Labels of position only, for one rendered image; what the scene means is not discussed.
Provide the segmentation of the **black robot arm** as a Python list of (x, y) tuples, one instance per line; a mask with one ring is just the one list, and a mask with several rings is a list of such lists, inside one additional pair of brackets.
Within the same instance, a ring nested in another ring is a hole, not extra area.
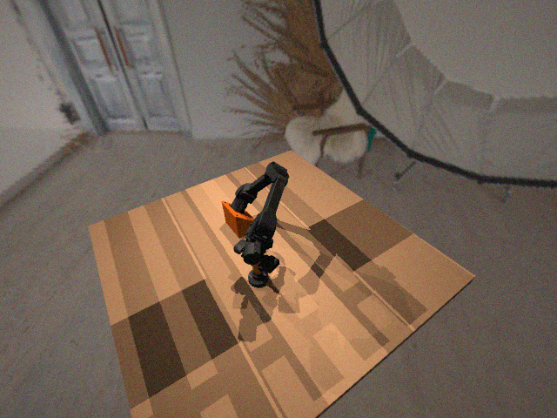
[(264, 208), (249, 224), (245, 233), (244, 263), (256, 265), (260, 262), (261, 246), (263, 253), (272, 248), (273, 235), (276, 230), (276, 211), (282, 193), (288, 183), (287, 169), (272, 161), (265, 169), (265, 173), (252, 183), (245, 183), (235, 192), (236, 198), (229, 206), (235, 211), (244, 213), (248, 203), (257, 198), (258, 192), (272, 183)]

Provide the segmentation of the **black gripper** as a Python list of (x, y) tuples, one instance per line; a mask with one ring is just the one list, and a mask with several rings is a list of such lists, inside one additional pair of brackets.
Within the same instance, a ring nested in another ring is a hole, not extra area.
[[(244, 258), (244, 250), (245, 250), (245, 239), (241, 239), (234, 247), (233, 250), (237, 254), (241, 254), (241, 257)], [(242, 251), (242, 252), (241, 252)], [(257, 265), (257, 268), (260, 272), (266, 271), (268, 273), (272, 273), (275, 268), (279, 265), (279, 259), (272, 255), (264, 255), (263, 254), (263, 246), (261, 246), (261, 254), (260, 254), (260, 263)]]

